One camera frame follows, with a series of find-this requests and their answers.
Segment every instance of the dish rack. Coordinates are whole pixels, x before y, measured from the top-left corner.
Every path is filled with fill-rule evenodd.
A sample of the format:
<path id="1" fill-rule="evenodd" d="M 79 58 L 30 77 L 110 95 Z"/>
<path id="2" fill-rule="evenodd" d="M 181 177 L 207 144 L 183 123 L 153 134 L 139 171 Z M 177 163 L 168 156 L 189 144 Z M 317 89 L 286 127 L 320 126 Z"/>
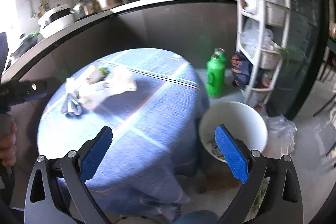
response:
<path id="1" fill-rule="evenodd" d="M 291 0 L 285 0 L 285 5 L 279 5 L 266 0 L 258 0 L 258 3 L 259 7 L 257 13 L 250 14 L 242 8 L 242 0 L 237 1 L 238 26 L 236 50 L 242 52 L 253 65 L 249 84 L 246 85 L 244 90 L 242 90 L 242 93 L 245 97 L 244 102 L 248 103 L 251 97 L 255 95 L 258 102 L 262 101 L 266 104 L 271 96 L 272 91 L 274 90 L 275 83 L 277 82 L 277 78 L 282 66 L 282 59 L 277 51 L 268 51 L 262 49 L 265 28 L 266 25 L 282 27 L 283 35 L 281 45 L 278 46 L 274 42 L 273 45 L 276 48 L 286 47 L 290 22 Z M 248 54 L 244 48 L 244 44 L 241 43 L 244 17 L 252 18 L 259 22 L 258 44 L 254 49 L 253 54 Z M 261 89 L 254 87 L 258 75 L 258 69 L 260 68 L 274 69 L 271 83 L 267 88 Z"/>

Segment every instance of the person's hand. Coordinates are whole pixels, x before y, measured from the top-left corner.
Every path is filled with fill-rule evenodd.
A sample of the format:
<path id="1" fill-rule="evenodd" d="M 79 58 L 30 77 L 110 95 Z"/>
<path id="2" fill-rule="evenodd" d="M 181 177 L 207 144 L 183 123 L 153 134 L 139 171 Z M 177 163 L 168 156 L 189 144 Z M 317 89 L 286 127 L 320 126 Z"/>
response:
<path id="1" fill-rule="evenodd" d="M 11 123 L 10 134 L 0 140 L 0 160 L 3 166 L 10 167 L 16 162 L 16 124 Z"/>

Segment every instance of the green bottle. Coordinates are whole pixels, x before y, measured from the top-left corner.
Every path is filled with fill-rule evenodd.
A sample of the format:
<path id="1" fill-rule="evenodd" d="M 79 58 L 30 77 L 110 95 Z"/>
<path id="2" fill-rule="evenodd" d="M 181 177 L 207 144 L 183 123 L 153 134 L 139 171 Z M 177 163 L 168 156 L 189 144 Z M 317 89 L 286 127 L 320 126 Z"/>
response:
<path id="1" fill-rule="evenodd" d="M 226 65 L 226 58 L 224 56 L 224 50 L 222 48 L 215 48 L 214 54 L 217 54 L 220 58 L 220 60 Z"/>
<path id="2" fill-rule="evenodd" d="M 207 74 L 207 93 L 210 96 L 215 97 L 222 95 L 225 77 L 225 64 L 221 61 L 221 58 L 218 54 L 212 55 L 211 59 L 208 61 Z"/>

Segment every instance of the blue tablecloth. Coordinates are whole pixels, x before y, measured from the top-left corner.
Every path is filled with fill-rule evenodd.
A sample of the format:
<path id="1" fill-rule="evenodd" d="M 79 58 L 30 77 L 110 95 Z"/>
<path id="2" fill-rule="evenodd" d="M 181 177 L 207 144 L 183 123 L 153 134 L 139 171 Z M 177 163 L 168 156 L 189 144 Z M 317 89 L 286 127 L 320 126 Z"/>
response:
<path id="1" fill-rule="evenodd" d="M 175 175 L 193 176 L 197 170 L 198 121 L 209 104 L 203 83 L 181 56 L 154 48 L 117 52 L 91 64 L 109 70 L 126 65 L 137 91 L 109 97 L 80 116 L 67 116 L 60 111 L 66 93 L 62 85 L 39 124 L 40 155 L 64 157 L 107 125 L 113 131 L 112 145 L 86 182 L 96 202 L 117 214 L 171 218 L 171 203 L 190 200 Z"/>

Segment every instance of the cooking pot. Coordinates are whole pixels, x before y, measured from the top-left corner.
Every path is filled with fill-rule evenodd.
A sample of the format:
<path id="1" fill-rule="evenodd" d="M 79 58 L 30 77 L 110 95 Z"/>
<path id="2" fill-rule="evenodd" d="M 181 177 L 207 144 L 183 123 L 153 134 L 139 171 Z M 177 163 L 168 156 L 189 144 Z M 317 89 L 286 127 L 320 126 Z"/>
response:
<path id="1" fill-rule="evenodd" d="M 72 10 L 76 20 L 92 15 L 95 12 L 99 12 L 91 0 L 80 0 Z"/>
<path id="2" fill-rule="evenodd" d="M 102 11 L 110 10 L 123 4 L 123 0 L 97 0 Z"/>
<path id="3" fill-rule="evenodd" d="M 44 38 L 57 33 L 73 22 L 74 18 L 69 4 L 60 5 L 50 9 L 38 20 L 40 33 Z"/>

